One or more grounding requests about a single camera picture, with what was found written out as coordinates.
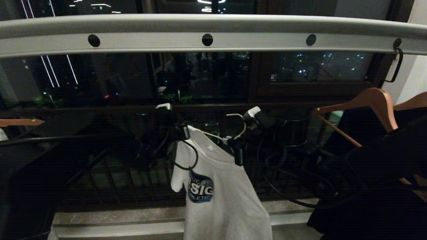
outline t-shirt logo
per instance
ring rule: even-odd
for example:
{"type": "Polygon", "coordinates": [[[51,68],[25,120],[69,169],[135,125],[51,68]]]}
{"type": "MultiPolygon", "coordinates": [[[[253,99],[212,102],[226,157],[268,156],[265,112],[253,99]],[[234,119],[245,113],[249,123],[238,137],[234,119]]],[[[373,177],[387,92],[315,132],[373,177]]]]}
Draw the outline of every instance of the t-shirt logo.
{"type": "Polygon", "coordinates": [[[209,202],[214,196],[214,182],[207,176],[189,171],[188,198],[194,203],[209,202]]]}

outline light strip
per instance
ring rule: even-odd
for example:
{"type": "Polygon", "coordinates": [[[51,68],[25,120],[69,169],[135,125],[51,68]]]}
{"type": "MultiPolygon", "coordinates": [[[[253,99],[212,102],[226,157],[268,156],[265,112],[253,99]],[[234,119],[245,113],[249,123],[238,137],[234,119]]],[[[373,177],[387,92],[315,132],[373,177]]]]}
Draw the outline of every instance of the light strip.
{"type": "Polygon", "coordinates": [[[49,77],[50,83],[52,84],[52,87],[55,88],[55,85],[53,85],[53,82],[52,82],[52,78],[50,77],[49,71],[47,70],[46,63],[44,62],[43,56],[40,56],[40,57],[43,62],[44,68],[46,69],[47,76],[49,77]]]}
{"type": "Polygon", "coordinates": [[[56,84],[58,85],[58,88],[60,88],[61,86],[59,86],[59,82],[58,82],[58,79],[56,78],[55,72],[53,71],[53,67],[52,67],[52,64],[50,63],[49,56],[46,55],[46,57],[47,57],[47,61],[49,62],[49,65],[50,65],[50,69],[52,69],[53,76],[55,77],[56,84]]]}
{"type": "Polygon", "coordinates": [[[24,8],[25,16],[28,18],[28,14],[26,13],[25,6],[24,6],[24,1],[21,0],[21,3],[22,3],[22,7],[24,8]]]}
{"type": "Polygon", "coordinates": [[[111,7],[110,5],[105,4],[105,3],[91,4],[91,6],[107,6],[107,7],[111,7]]]}
{"type": "MultiPolygon", "coordinates": [[[[199,3],[206,3],[206,4],[212,4],[212,2],[205,1],[205,0],[197,0],[199,3]]],[[[220,0],[218,3],[225,3],[225,0],[220,0]]]]}
{"type": "Polygon", "coordinates": [[[34,18],[34,13],[32,12],[32,9],[31,9],[31,4],[29,3],[29,0],[27,0],[27,2],[28,2],[29,10],[31,11],[32,18],[34,18]]]}
{"type": "Polygon", "coordinates": [[[70,57],[68,56],[68,54],[67,54],[67,59],[68,59],[68,63],[70,64],[70,67],[71,67],[71,72],[73,72],[74,80],[76,81],[76,84],[78,85],[79,83],[77,82],[77,78],[76,78],[76,75],[74,74],[74,70],[73,70],[73,67],[71,66],[71,61],[70,61],[70,57]]]}
{"type": "Polygon", "coordinates": [[[53,16],[54,16],[54,17],[56,17],[56,16],[55,16],[55,11],[53,10],[53,6],[52,6],[52,1],[51,1],[51,0],[49,0],[49,3],[50,3],[50,8],[52,8],[53,16]]]}

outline white wall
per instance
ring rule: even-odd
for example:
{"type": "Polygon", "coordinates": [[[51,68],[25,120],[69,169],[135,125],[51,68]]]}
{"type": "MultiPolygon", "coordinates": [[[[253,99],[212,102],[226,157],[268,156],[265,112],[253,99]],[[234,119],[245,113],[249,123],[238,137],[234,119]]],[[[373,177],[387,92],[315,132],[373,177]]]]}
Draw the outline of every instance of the white wall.
{"type": "MultiPolygon", "coordinates": [[[[427,25],[427,0],[415,0],[408,22],[427,25]]],[[[397,61],[391,66],[387,80],[391,80],[396,64],[397,61]]],[[[427,56],[404,55],[396,81],[384,83],[383,89],[390,93],[394,104],[405,102],[417,94],[426,92],[427,56]]]]}

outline hole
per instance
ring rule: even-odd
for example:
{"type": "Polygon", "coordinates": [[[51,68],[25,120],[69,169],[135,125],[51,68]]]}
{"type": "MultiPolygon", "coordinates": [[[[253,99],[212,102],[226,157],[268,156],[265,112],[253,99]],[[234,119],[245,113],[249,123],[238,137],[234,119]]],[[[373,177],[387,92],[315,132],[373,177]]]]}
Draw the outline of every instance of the hole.
{"type": "Polygon", "coordinates": [[[395,40],[395,42],[393,43],[393,48],[397,48],[400,47],[400,45],[402,44],[402,39],[398,38],[395,40]]]}
{"type": "Polygon", "coordinates": [[[94,34],[89,35],[88,41],[89,41],[89,44],[92,45],[92,47],[99,47],[99,45],[101,44],[99,37],[94,34]]]}
{"type": "Polygon", "coordinates": [[[310,34],[308,35],[307,39],[305,40],[305,43],[307,46],[313,46],[313,44],[316,42],[316,35],[310,34]]]}
{"type": "Polygon", "coordinates": [[[214,42],[213,40],[214,38],[212,37],[212,35],[210,35],[209,33],[206,33],[205,35],[203,35],[202,43],[203,45],[208,47],[212,45],[212,43],[214,42]]]}

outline white t-shirt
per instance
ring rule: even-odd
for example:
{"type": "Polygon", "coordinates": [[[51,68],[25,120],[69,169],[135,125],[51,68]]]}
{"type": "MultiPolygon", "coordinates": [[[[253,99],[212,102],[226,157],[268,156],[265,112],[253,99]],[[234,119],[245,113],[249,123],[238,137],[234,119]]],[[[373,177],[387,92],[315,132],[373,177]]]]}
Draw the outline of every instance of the white t-shirt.
{"type": "MultiPolygon", "coordinates": [[[[184,239],[272,239],[269,215],[243,167],[196,128],[190,139],[199,154],[191,171],[173,169],[171,187],[187,191],[184,239]]],[[[196,154],[179,142],[176,163],[193,166],[196,154]]]]}

